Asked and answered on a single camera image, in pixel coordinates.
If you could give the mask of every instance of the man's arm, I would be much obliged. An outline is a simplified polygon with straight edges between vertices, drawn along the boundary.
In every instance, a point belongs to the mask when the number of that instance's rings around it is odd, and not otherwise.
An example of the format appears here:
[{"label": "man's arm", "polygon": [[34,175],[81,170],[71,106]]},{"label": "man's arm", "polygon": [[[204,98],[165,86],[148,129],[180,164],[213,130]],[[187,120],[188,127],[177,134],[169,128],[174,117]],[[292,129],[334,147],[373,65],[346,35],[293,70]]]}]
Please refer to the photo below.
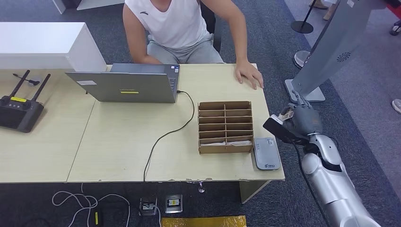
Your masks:
[{"label": "man's arm", "polygon": [[127,35],[128,47],[134,62],[161,64],[156,58],[148,55],[146,50],[145,28],[127,5],[124,5],[122,10],[122,20]]},{"label": "man's arm", "polygon": [[225,20],[230,26],[236,55],[235,75],[238,81],[240,83],[243,82],[241,77],[242,75],[249,79],[254,89],[256,89],[257,82],[261,87],[263,87],[263,78],[261,73],[248,61],[246,23],[242,12],[231,0],[201,1],[215,14]]}]

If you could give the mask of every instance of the white sleeveless shirt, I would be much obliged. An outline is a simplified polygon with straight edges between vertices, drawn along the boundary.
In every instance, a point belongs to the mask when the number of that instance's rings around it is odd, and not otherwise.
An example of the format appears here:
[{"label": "white sleeveless shirt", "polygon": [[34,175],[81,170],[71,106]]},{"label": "white sleeveless shirt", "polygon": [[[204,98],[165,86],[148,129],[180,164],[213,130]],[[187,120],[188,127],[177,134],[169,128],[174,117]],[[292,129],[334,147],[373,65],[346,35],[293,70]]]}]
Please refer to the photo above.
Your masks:
[{"label": "white sleeveless shirt", "polygon": [[171,0],[166,12],[160,12],[150,0],[125,0],[125,4],[162,46],[192,46],[209,35],[197,0]]}]

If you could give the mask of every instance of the gray shorts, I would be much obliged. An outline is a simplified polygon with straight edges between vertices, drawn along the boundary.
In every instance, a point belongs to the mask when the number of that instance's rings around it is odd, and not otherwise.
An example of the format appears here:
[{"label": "gray shorts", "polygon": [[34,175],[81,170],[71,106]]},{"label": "gray shorts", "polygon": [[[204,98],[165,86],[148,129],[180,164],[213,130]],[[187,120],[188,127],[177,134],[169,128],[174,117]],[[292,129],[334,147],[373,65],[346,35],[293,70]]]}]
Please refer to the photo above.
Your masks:
[{"label": "gray shorts", "polygon": [[224,63],[220,54],[213,47],[213,34],[210,34],[193,46],[183,48],[164,47],[149,37],[148,55],[163,64],[213,64]]}]

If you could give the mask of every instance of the stanchion base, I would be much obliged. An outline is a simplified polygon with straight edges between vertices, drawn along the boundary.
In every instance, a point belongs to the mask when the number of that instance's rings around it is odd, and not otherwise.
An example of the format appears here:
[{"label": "stanchion base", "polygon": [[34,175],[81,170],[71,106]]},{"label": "stanchion base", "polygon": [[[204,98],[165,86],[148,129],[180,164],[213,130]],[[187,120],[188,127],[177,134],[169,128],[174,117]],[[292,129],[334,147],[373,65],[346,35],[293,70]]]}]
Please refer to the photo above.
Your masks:
[{"label": "stanchion base", "polygon": [[308,58],[310,52],[309,51],[298,51],[295,53],[294,58],[293,58],[293,62],[294,64],[302,69],[302,67],[305,64],[306,59]]},{"label": "stanchion base", "polygon": [[[292,93],[292,90],[294,90],[294,87],[292,86],[291,82],[292,82],[291,79],[286,79],[285,85],[286,85],[286,89],[288,91],[291,101],[293,103],[296,103],[296,97],[295,97],[294,93]],[[309,102],[323,102],[324,100],[326,100],[326,98],[324,97],[324,95],[319,87],[317,87],[315,90],[313,90],[311,93],[309,93],[305,97],[305,99],[308,100]]]},{"label": "stanchion base", "polygon": [[292,30],[303,34],[309,34],[313,32],[313,26],[311,24],[305,22],[304,26],[302,26],[303,23],[304,23],[303,21],[292,22],[291,23]]}]

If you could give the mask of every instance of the white cable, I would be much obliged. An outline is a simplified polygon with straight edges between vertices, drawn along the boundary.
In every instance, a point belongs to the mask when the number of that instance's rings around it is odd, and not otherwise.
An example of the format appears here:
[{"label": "white cable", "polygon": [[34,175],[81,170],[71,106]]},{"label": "white cable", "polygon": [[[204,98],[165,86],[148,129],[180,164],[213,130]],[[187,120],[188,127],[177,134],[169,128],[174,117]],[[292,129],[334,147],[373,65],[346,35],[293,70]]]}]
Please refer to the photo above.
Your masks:
[{"label": "white cable", "polygon": [[160,214],[159,207],[155,206],[155,208],[156,208],[157,211],[159,212],[159,226],[162,227],[161,214]]},{"label": "white cable", "polygon": [[[130,202],[129,202],[126,198],[124,198],[124,197],[122,197],[122,196],[120,196],[120,195],[118,195],[118,194],[108,194],[108,195],[103,196],[101,199],[97,200],[97,199],[96,199],[95,197],[93,197],[93,196],[84,195],[84,194],[83,194],[83,190],[82,190],[82,186],[83,186],[83,183],[81,184],[81,192],[82,192],[82,194],[81,194],[81,193],[72,194],[72,193],[66,192],[66,191],[59,191],[59,192],[56,192],[56,193],[53,195],[53,197],[52,197],[52,204],[53,204],[54,206],[56,206],[56,207],[62,205],[65,201],[67,201],[67,200],[68,200],[69,198],[71,198],[71,197],[74,197],[75,200],[78,202],[79,206],[81,207],[81,209],[79,209],[77,212],[75,212],[74,216],[72,217],[72,221],[70,222],[70,224],[68,225],[68,227],[71,227],[71,226],[72,226],[72,224],[73,224],[74,221],[75,221],[75,217],[77,216],[77,214],[78,214],[79,212],[83,211],[83,210],[89,210],[89,211],[88,211],[88,216],[87,216],[87,227],[89,227],[89,217],[90,217],[90,211],[91,211],[91,209],[97,207],[99,201],[101,201],[101,200],[103,200],[103,199],[105,199],[106,197],[109,197],[109,196],[117,196],[117,197],[120,197],[120,198],[124,199],[124,200],[127,202],[127,204],[128,204],[128,217],[127,217],[127,224],[126,224],[126,227],[128,227],[128,223],[129,223],[129,221],[130,221],[130,215],[131,215],[131,208],[130,208]],[[67,198],[65,198],[62,202],[60,202],[60,203],[55,203],[55,202],[54,202],[54,197],[55,197],[56,195],[58,195],[59,193],[66,193],[66,194],[68,194],[69,196],[67,196]],[[88,201],[89,206],[86,206],[86,207],[83,206],[83,205],[81,204],[81,202],[79,201],[79,199],[78,199],[77,196],[82,196],[82,197],[84,197],[84,198]],[[93,200],[95,201],[95,203],[92,204],[92,203],[90,202],[89,198],[93,199]]]}]

